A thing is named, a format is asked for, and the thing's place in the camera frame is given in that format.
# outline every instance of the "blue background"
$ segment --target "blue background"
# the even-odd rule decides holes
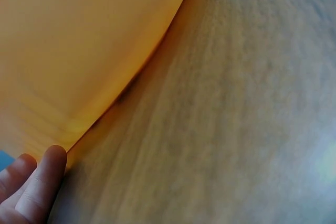
[[[8,156],[3,151],[0,151],[0,170],[6,168],[12,161],[13,161],[13,158]]]
[[[12,161],[13,158],[9,157],[3,151],[0,151],[0,170],[6,168],[6,166],[8,166]]]

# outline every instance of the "beige surface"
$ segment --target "beige surface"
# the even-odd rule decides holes
[[[335,50],[335,0],[185,0],[50,223],[335,223]]]
[[[0,150],[69,150],[143,66],[181,2],[0,0]]]

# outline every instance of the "skin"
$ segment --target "skin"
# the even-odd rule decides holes
[[[0,224],[46,223],[61,184],[67,153],[50,147],[37,167],[34,158],[21,155],[0,172]]]

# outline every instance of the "table surface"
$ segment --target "table surface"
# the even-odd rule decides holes
[[[336,0],[185,0],[70,151],[50,223],[335,223]]]

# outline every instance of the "hand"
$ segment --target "hand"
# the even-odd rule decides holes
[[[0,224],[45,223],[67,163],[62,147],[50,147],[36,169],[36,161],[21,155],[0,172]]]

